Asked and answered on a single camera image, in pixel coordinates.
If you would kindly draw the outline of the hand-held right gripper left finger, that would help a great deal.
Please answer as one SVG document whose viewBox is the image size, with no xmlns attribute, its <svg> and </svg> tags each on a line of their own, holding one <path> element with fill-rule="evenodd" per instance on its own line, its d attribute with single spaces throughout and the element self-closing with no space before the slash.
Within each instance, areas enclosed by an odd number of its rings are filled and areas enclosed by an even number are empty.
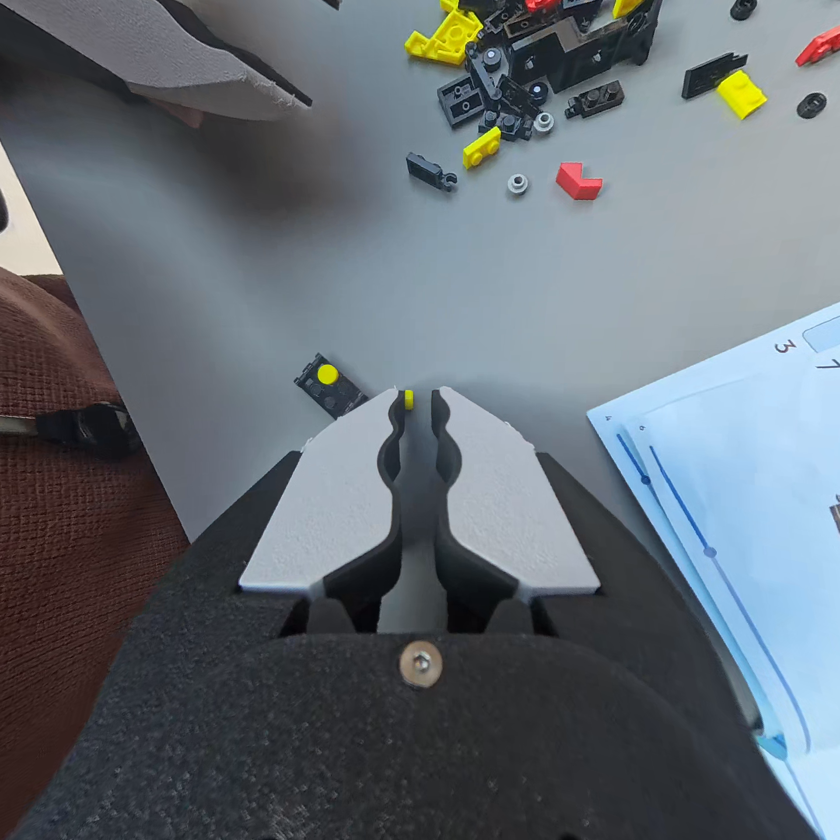
<svg viewBox="0 0 840 840">
<path fill-rule="evenodd" d="M 376 600 L 396 582 L 405 396 L 395 387 L 310 439 L 238 580 L 244 592 Z"/>
</svg>

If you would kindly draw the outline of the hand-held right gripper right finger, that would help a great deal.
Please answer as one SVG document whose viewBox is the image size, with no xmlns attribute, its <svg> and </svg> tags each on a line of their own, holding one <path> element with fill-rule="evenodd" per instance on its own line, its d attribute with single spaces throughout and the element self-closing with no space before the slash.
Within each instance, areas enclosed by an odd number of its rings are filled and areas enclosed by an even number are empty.
<svg viewBox="0 0 840 840">
<path fill-rule="evenodd" d="M 437 576 L 462 602 L 591 595 L 600 580 L 518 430 L 449 386 L 433 392 L 436 468 L 445 484 Z"/>
</svg>

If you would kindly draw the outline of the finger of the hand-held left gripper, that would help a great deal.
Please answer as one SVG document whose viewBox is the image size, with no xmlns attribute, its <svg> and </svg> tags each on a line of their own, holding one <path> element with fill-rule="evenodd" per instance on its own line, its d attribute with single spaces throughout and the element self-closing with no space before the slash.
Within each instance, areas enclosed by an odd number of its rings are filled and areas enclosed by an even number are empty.
<svg viewBox="0 0 840 840">
<path fill-rule="evenodd" d="M 311 98 L 217 35 L 195 2 L 6 1 L 5 59 L 145 100 L 184 122 L 273 122 Z"/>
</svg>

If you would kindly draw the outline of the black and yellow brick assembly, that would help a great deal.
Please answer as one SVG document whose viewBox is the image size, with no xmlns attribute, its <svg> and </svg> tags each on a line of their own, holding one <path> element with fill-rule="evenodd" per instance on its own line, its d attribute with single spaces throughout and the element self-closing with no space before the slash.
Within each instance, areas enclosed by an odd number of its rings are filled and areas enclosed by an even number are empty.
<svg viewBox="0 0 840 840">
<path fill-rule="evenodd" d="M 321 353 L 316 353 L 314 359 L 294 379 L 294 384 L 335 421 L 370 400 Z"/>
</svg>

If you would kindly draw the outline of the pile of toy bricks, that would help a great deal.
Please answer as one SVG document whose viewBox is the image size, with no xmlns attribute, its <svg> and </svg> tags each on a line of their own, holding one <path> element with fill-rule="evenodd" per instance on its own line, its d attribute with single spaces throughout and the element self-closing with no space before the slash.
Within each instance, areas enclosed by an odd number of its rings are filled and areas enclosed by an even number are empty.
<svg viewBox="0 0 840 840">
<path fill-rule="evenodd" d="M 437 89 L 451 129 L 478 120 L 478 134 L 462 151 L 466 170 L 495 155 L 502 141 L 529 141 L 553 130 L 546 110 L 560 94 L 616 65 L 648 59 L 663 2 L 614 2 L 612 20 L 591 29 L 603 2 L 439 2 L 446 12 L 435 33 L 413 32 L 412 58 L 462 69 Z M 745 72 L 747 55 L 727 52 L 686 70 L 680 96 L 690 101 L 716 91 L 738 119 L 768 100 Z M 580 90 L 564 117 L 588 119 L 623 104 L 620 80 Z"/>
</svg>

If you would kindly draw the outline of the pale blue instruction booklet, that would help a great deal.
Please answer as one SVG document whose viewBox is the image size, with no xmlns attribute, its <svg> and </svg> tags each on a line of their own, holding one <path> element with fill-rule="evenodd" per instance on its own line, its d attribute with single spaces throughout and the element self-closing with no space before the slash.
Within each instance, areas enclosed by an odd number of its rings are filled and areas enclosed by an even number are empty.
<svg viewBox="0 0 840 840">
<path fill-rule="evenodd" d="M 838 304 L 587 416 L 748 683 L 772 771 L 838 838 Z"/>
</svg>

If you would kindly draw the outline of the brown knit sweater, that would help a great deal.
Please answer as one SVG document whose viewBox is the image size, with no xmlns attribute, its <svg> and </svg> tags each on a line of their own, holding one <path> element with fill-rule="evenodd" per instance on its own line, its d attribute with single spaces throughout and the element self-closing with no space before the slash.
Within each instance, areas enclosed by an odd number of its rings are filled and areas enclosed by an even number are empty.
<svg viewBox="0 0 840 840">
<path fill-rule="evenodd" d="M 63 276 L 1 273 L 1 409 L 123 407 Z M 188 540 L 144 450 L 1 443 L 1 833 L 58 771 L 133 618 Z"/>
</svg>

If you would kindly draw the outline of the black clip brick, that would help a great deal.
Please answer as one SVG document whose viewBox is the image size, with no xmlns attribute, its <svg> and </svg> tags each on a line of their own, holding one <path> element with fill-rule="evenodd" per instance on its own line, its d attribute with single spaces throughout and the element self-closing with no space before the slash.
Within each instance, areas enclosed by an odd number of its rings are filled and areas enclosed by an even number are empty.
<svg viewBox="0 0 840 840">
<path fill-rule="evenodd" d="M 407 154 L 406 168 L 412 178 L 440 192 L 451 193 L 458 183 L 457 174 L 445 172 L 440 164 L 428 161 L 420 154 Z"/>
</svg>

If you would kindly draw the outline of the red corner brick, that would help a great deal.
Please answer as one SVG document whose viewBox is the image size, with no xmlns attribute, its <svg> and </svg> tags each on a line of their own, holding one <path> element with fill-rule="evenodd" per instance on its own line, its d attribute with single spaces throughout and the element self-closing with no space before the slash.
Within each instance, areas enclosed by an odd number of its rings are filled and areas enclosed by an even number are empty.
<svg viewBox="0 0 840 840">
<path fill-rule="evenodd" d="M 594 201 L 603 187 L 603 179 L 586 177 L 580 162 L 563 162 L 555 182 L 575 201 Z"/>
</svg>

